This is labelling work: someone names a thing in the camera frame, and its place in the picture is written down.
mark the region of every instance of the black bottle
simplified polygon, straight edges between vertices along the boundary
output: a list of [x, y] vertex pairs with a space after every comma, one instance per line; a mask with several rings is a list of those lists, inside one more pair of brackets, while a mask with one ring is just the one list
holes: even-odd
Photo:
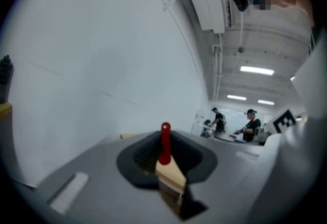
[[0, 60], [0, 104], [8, 100], [12, 72], [13, 65], [9, 55], [7, 55]]

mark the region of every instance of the black cap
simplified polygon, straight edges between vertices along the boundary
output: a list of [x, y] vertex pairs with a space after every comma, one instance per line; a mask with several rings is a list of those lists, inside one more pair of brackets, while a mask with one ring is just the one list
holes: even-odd
[[255, 113], [256, 113], [256, 111], [255, 111], [255, 110], [253, 110], [252, 108], [250, 108], [250, 109], [247, 111], [247, 113], [245, 113], [245, 114], [249, 114], [249, 113], [253, 113], [253, 114], [255, 114]]

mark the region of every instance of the ceiling light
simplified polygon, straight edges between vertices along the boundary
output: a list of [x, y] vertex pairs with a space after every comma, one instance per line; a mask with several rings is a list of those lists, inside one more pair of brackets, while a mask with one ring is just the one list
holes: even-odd
[[272, 102], [272, 101], [267, 101], [267, 100], [258, 100], [258, 103], [261, 103], [261, 104], [267, 104], [267, 105], [275, 105], [275, 102]]
[[239, 99], [239, 100], [246, 100], [245, 97], [234, 96], [234, 95], [227, 95], [229, 99]]
[[256, 68], [254, 66], [241, 66], [240, 71], [259, 73], [259, 74], [264, 74], [264, 75], [269, 75], [269, 76], [271, 76], [275, 72], [273, 70], [264, 69], [264, 68]]

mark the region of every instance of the gray table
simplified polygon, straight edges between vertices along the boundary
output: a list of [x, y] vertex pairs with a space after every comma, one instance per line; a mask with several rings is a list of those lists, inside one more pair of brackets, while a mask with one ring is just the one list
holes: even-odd
[[[244, 223], [269, 176], [279, 138], [272, 138], [274, 141], [262, 147], [179, 133], [211, 149], [218, 158], [217, 168], [207, 181], [190, 185], [194, 199], [209, 209], [187, 222]], [[118, 154], [147, 135], [111, 143], [102, 141], [48, 176], [39, 185], [36, 195], [45, 204], [75, 172], [82, 171], [90, 179], [64, 217], [66, 220], [105, 224], [182, 222], [159, 192], [132, 186], [117, 169]]]

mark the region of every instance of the red paintbrush handle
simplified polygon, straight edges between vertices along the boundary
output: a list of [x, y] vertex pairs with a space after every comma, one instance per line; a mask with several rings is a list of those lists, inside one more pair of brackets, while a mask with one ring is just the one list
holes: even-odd
[[167, 165], [170, 162], [170, 124], [164, 122], [161, 125], [161, 145], [162, 153], [159, 156], [159, 162], [163, 165]]

